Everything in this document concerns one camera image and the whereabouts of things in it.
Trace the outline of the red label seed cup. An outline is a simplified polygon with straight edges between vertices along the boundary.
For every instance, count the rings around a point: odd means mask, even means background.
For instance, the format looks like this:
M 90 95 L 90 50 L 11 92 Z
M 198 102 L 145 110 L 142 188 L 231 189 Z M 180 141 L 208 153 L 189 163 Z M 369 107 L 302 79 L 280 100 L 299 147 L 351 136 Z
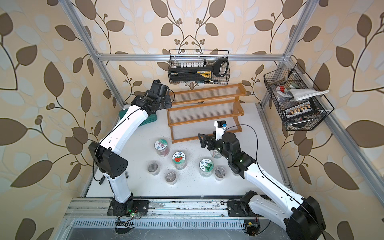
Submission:
M 168 185 L 175 185 L 178 180 L 178 174 L 175 171 L 168 170 L 165 173 L 165 182 Z

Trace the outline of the purple label seed cup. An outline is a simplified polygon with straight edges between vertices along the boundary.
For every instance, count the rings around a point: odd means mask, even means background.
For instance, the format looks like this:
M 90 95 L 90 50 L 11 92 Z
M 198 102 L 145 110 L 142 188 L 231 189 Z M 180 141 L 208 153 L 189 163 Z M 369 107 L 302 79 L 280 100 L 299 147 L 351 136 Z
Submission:
M 156 176 L 160 173 L 160 164 L 158 161 L 152 161 L 147 166 L 147 171 L 149 174 Z

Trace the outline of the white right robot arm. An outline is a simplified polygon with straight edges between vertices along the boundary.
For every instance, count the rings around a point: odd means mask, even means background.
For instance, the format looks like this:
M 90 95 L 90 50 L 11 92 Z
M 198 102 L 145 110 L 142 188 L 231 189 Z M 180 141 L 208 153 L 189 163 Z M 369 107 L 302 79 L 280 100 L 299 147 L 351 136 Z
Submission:
M 291 240 L 317 240 L 326 230 L 320 204 L 313 197 L 304 198 L 288 189 L 245 153 L 234 133 L 224 133 L 221 139 L 199 134 L 201 147 L 217 150 L 228 161 L 230 169 L 257 186 L 270 199 L 255 192 L 245 195 L 243 209 L 261 215 L 284 229 Z

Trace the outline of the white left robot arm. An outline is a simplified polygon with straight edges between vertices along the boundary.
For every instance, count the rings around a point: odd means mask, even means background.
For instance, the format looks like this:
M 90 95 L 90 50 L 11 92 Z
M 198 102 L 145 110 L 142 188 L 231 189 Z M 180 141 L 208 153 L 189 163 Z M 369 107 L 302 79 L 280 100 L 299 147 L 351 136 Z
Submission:
M 127 212 L 133 203 L 133 193 L 126 178 L 128 161 L 120 156 L 123 147 L 150 115 L 171 107 L 169 87 L 160 80 L 154 80 L 149 90 L 133 99 L 125 115 L 102 140 L 90 143 L 89 150 L 94 164 L 112 189 L 114 209 L 121 208 Z

